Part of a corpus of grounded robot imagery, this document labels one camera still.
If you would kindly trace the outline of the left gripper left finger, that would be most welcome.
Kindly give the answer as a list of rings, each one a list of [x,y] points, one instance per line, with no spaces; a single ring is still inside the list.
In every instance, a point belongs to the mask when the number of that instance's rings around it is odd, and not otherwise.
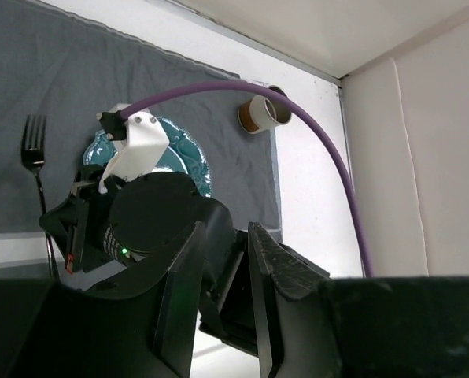
[[[81,376],[188,377],[203,272],[203,224],[86,292]]]

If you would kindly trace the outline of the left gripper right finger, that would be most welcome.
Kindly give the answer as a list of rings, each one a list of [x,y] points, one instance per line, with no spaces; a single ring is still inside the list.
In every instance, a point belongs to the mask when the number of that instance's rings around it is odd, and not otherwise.
[[[319,297],[330,274],[259,223],[249,224],[247,253],[260,375],[330,377],[331,330]]]

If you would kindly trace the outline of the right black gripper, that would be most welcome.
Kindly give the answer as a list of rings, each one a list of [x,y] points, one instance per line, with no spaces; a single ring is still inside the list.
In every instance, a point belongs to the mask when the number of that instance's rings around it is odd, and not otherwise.
[[[112,208],[120,192],[120,177],[103,178],[105,168],[84,165],[66,199],[39,218],[39,225],[57,244],[69,274],[89,273],[120,262],[120,247],[114,236],[119,226]]]

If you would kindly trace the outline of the dark metal fork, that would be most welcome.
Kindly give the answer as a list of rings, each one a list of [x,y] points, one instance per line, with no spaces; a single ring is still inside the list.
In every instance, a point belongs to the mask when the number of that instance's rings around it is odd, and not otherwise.
[[[46,213],[46,199],[40,178],[45,165],[46,116],[28,115],[21,139],[21,164],[35,177],[42,214]]]

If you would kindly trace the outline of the teal ceramic plate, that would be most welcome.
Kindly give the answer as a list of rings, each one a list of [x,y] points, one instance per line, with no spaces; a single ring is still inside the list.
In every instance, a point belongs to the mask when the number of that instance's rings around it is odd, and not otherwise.
[[[153,172],[184,172],[204,197],[212,196],[212,175],[199,143],[184,129],[165,117],[157,118],[169,144]],[[83,153],[83,165],[106,165],[117,153],[116,145],[103,130],[96,131],[93,142]]]

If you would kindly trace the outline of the white brown ceramic cup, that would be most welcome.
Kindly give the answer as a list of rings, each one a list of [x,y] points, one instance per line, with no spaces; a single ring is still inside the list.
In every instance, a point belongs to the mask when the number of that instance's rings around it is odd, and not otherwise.
[[[291,118],[292,112],[285,105],[259,94],[238,108],[238,122],[251,135],[288,124]]]

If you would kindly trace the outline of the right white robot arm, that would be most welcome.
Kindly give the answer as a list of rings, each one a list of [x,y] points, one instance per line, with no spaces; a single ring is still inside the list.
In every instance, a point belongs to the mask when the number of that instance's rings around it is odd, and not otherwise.
[[[201,195],[183,172],[148,173],[133,181],[102,179],[100,165],[84,165],[67,198],[39,218],[69,272],[90,272],[110,261],[129,267],[155,258],[189,224],[205,227],[200,331],[257,355],[249,288],[248,234],[229,209]]]

